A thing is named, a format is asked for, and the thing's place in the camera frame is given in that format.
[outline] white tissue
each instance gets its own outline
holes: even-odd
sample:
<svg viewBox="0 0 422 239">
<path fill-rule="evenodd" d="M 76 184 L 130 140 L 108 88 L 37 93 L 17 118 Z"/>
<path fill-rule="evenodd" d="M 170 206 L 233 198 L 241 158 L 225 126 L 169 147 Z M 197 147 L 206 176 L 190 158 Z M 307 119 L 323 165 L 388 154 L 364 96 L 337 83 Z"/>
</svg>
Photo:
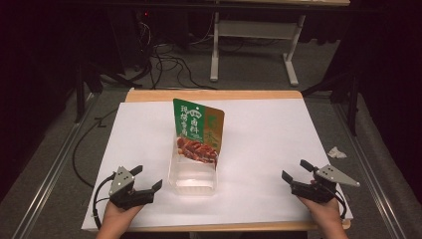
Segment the white tissue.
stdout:
<svg viewBox="0 0 422 239">
<path fill-rule="evenodd" d="M 327 154 L 328 156 L 332 158 L 346 158 L 347 157 L 347 155 L 344 152 L 338 150 L 336 146 L 332 150 L 330 150 L 329 153 Z"/>
</svg>

